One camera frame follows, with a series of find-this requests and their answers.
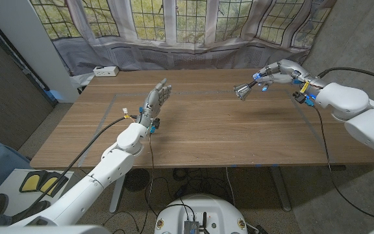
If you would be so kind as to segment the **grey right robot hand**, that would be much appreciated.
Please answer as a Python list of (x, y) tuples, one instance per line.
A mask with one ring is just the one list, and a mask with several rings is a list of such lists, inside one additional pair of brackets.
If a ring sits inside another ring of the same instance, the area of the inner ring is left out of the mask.
[(328, 82), (311, 75), (300, 64), (282, 59), (269, 64), (253, 75), (253, 83), (272, 85), (273, 83), (298, 85), (299, 91), (309, 96), (317, 96)]

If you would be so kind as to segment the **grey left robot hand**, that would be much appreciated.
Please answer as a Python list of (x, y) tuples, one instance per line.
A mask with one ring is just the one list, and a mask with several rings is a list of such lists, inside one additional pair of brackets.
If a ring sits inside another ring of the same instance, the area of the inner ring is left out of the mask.
[(166, 85), (166, 83), (167, 79), (164, 78), (150, 91), (143, 103), (142, 111), (136, 119), (138, 124), (148, 128), (158, 116), (161, 107), (171, 95), (172, 86)]

